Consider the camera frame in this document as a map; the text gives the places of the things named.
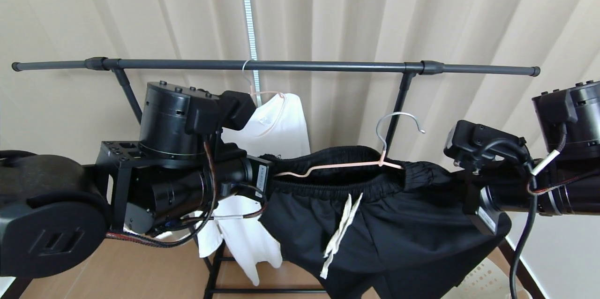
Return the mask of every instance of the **curtain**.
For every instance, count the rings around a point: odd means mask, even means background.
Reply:
[[[546,154],[531,98],[598,80],[600,0],[251,0],[260,60],[351,60],[540,66],[539,77],[446,73],[413,80],[390,156],[452,168],[446,136],[460,119],[527,139]],[[0,145],[96,159],[102,140],[137,139],[139,126],[111,73],[10,70],[13,61],[92,56],[249,59],[243,0],[1,0]],[[129,70],[212,92],[248,91],[240,71]],[[302,98],[313,151],[362,144],[380,149],[375,124],[392,111],[400,74],[260,72],[262,90]],[[511,241],[523,216],[514,215]],[[600,285],[584,253],[600,234],[595,218],[539,218],[525,263],[552,298],[585,298]],[[572,269],[580,269],[578,276]]]

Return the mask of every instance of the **clothes rack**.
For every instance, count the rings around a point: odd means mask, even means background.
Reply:
[[[129,79],[125,72],[129,68],[137,69],[185,69],[185,70],[280,70],[280,71],[339,71],[339,72],[371,72],[371,73],[403,73],[396,104],[393,112],[400,112],[411,87],[412,80],[417,75],[436,75],[440,73],[482,73],[505,75],[540,74],[540,67],[513,66],[480,66],[480,65],[448,65],[442,62],[423,60],[421,62],[336,62],[336,61],[272,61],[272,60],[126,60],[94,57],[86,60],[51,61],[51,62],[14,62],[13,70],[42,70],[87,68],[90,70],[112,71],[116,76],[129,105],[138,122],[142,119],[142,110],[135,99]],[[390,120],[386,134],[388,148],[392,144],[394,132],[398,125],[398,116]],[[321,289],[276,288],[276,289],[227,289],[217,288],[217,278],[224,261],[233,258],[223,256],[225,243],[222,243],[214,253],[213,261],[204,258],[210,275],[204,291],[204,299],[212,299],[215,293],[324,293]]]

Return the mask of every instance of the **drawstring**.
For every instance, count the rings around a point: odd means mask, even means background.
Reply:
[[[348,199],[345,201],[344,210],[341,215],[341,220],[339,221],[339,227],[331,237],[330,241],[327,243],[327,247],[323,253],[323,258],[327,258],[325,263],[323,264],[323,269],[321,269],[321,278],[327,279],[327,273],[330,270],[331,262],[334,260],[334,255],[337,254],[339,250],[339,244],[341,243],[342,238],[345,235],[345,231],[352,224],[354,220],[354,215],[356,214],[356,210],[358,210],[358,205],[360,205],[360,200],[362,199],[362,194],[358,197],[354,205],[352,204],[352,195],[348,194]]]

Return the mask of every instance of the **floor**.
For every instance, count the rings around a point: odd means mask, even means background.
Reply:
[[[280,269],[258,265],[263,288],[318,288],[313,276],[284,262]],[[195,244],[152,248],[107,239],[88,260],[56,276],[31,282],[21,299],[201,299],[208,271],[197,258]],[[248,288],[252,284],[235,262],[223,262],[219,287]],[[326,294],[218,294],[214,299],[326,299]],[[363,299],[378,299],[373,289]]]

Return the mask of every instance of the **metal hook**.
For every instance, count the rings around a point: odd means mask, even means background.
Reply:
[[[385,120],[386,118],[393,117],[393,116],[396,116],[396,115],[406,115],[408,117],[411,117],[414,120],[414,123],[416,123],[416,128],[419,130],[419,132],[422,132],[423,134],[425,134],[425,131],[420,128],[419,119],[416,118],[416,116],[412,115],[411,113],[394,112],[394,113],[385,115],[384,117],[382,117],[381,119],[379,119],[379,121],[377,122],[377,126],[375,126],[375,132],[377,133],[377,137],[379,137],[379,139],[381,140],[381,142],[383,142],[383,151],[388,151],[388,143],[385,141],[385,139],[383,138],[383,136],[381,136],[379,134],[379,125],[381,124],[381,121]]]
[[[248,77],[246,76],[246,73],[244,73],[244,70],[246,70],[246,64],[247,64],[248,62],[251,62],[251,61],[252,61],[252,59],[250,59],[250,60],[246,60],[246,62],[244,62],[244,64],[242,65],[242,76],[244,77],[244,79],[246,79],[246,81],[248,81],[248,84],[249,84],[250,86],[252,86],[252,85],[253,85],[253,84],[252,84],[252,81],[250,81],[250,79],[248,79]]]

